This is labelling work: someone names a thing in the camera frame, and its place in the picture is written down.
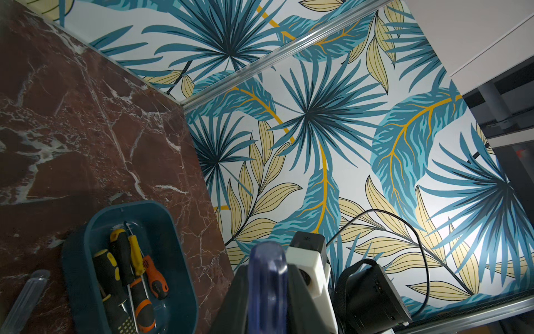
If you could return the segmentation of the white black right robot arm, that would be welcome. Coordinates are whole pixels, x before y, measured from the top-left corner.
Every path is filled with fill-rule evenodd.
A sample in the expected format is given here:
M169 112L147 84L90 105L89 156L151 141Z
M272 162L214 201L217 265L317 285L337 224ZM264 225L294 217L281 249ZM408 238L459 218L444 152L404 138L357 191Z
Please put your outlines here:
M393 333L412 316L392 281L374 260L364 259L342 272L329 291L330 265L305 269L304 291L289 298L288 333Z

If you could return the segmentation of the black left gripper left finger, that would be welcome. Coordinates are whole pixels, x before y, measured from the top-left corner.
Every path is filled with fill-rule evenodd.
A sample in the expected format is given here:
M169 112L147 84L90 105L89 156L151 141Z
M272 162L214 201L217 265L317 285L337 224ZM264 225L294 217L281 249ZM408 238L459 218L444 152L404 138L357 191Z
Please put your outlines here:
M209 334L248 332L248 266L238 268Z

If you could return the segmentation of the blue red screwdriver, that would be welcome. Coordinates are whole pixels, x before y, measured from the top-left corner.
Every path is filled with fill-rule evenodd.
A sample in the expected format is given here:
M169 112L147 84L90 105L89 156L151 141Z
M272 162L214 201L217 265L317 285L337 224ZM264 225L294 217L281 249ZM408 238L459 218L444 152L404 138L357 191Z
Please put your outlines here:
M262 242L250 252L248 332L286 333L288 264L276 242Z

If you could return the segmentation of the orange black small screwdriver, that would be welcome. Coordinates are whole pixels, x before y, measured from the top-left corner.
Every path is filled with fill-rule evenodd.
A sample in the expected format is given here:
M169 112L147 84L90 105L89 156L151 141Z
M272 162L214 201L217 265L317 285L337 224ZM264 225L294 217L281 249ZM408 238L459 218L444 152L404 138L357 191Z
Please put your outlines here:
M165 299L169 294L169 287L164 275L156 268L154 261L150 256L143 257L143 266L148 277L152 294L158 300Z

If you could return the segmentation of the black orange band screwdriver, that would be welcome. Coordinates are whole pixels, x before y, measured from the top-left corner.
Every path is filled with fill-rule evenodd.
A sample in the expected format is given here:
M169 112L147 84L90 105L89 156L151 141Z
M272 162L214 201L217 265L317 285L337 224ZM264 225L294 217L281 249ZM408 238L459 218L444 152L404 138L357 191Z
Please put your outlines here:
M137 327L142 333L149 333L156 327L154 307L147 296L143 279L136 278L129 285L129 292L132 298L133 314Z

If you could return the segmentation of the grey clear screwdriver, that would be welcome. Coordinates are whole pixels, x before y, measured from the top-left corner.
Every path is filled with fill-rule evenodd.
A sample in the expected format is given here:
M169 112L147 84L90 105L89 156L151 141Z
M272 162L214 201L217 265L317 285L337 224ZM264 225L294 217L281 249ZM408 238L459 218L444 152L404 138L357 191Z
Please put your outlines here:
M40 301L50 278L50 271L41 269L32 273L16 299L4 323L1 333L21 333L31 313Z

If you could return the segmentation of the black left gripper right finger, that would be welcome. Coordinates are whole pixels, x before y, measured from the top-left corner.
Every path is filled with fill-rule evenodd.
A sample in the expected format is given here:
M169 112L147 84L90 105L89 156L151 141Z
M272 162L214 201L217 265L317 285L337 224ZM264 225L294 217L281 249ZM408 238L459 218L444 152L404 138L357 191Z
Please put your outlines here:
M296 265L289 264L288 270L287 332L294 334L329 333L299 269Z

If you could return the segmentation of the yellow handle screwdriver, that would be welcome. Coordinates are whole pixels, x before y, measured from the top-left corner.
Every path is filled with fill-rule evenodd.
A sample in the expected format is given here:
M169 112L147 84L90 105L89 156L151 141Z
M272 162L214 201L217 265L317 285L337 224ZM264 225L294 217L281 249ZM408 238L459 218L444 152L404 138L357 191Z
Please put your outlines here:
M141 253L140 245L137 236L133 233L128 222L124 222L128 234L128 240L130 244L130 257L131 264L136 276L142 276L145 273L145 267L143 264L143 256Z

